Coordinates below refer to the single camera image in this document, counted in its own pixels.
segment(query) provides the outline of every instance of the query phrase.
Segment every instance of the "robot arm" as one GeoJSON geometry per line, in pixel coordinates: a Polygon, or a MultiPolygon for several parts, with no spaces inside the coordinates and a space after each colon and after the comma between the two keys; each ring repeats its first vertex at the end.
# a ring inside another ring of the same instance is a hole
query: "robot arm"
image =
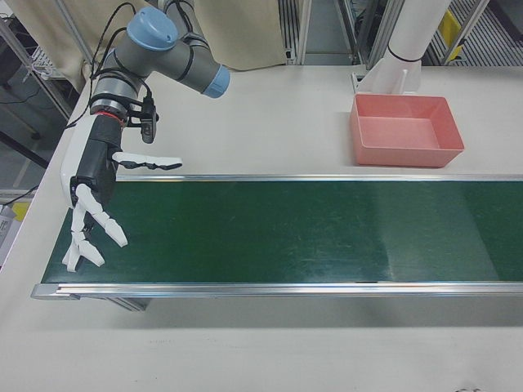
{"type": "Polygon", "coordinates": [[[127,245],[122,228],[104,212],[119,164],[163,170],[182,165],[179,158],[129,154],[120,147],[124,127],[140,127],[145,143],[154,140],[158,115],[145,83],[147,77],[158,71],[211,98],[221,96],[229,85],[229,71],[212,58],[192,0],[160,1],[159,6],[162,11],[153,7],[139,10],[120,44],[108,53],[89,102],[91,115],[78,121],[66,151],[61,181],[73,208],[71,245],[63,259],[68,271],[76,270],[81,257],[98,266],[104,264],[103,256],[89,242],[95,223],[120,247],[127,245]],[[147,93],[139,101],[142,86],[147,93]]]}

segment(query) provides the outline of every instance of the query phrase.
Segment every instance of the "white table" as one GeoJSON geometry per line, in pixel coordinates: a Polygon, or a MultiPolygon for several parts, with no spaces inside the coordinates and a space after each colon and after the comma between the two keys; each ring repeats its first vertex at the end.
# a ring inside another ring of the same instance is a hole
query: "white table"
{"type": "MultiPolygon", "coordinates": [[[[180,175],[521,177],[523,69],[423,70],[420,92],[448,98],[467,148],[438,170],[352,165],[349,73],[235,73],[216,101],[154,75],[157,140],[127,130],[123,147],[180,155],[180,175]]],[[[31,300],[66,212],[69,138],[0,273],[2,390],[521,390],[521,298],[156,300],[143,314],[31,300]]]]}

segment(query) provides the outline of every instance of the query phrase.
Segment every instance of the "white pole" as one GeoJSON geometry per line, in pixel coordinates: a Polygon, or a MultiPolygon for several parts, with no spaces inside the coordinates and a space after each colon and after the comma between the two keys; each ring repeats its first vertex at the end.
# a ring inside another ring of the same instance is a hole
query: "white pole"
{"type": "Polygon", "coordinates": [[[421,58],[451,0],[405,0],[385,56],[361,81],[358,91],[415,92],[421,84],[421,58]]]}

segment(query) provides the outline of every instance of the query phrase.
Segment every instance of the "yellow object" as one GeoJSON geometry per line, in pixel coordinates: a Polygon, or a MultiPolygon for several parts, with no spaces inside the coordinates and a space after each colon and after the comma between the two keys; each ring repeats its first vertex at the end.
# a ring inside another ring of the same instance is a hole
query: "yellow object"
{"type": "Polygon", "coordinates": [[[16,214],[15,219],[19,222],[23,221],[27,210],[29,210],[29,205],[31,203],[15,203],[13,204],[12,210],[16,214]]]}
{"type": "MultiPolygon", "coordinates": [[[[460,29],[461,25],[459,24],[454,14],[450,12],[450,10],[447,10],[445,15],[443,16],[443,19],[441,20],[440,26],[438,27],[438,30],[440,30],[440,33],[443,36],[443,39],[445,40],[447,47],[449,47],[454,41],[454,39],[458,36],[460,29]]],[[[452,55],[450,56],[450,60],[454,60],[456,57],[459,56],[462,46],[463,45],[458,45],[456,47],[456,49],[452,52],[452,55]]]]}

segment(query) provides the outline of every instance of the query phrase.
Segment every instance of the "pink plastic bin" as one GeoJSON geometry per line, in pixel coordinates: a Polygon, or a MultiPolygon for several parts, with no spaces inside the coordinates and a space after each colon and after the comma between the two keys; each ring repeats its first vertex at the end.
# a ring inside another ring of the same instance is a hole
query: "pink plastic bin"
{"type": "Polygon", "coordinates": [[[360,165],[443,167],[464,150],[439,96],[356,94],[350,122],[360,165]]]}

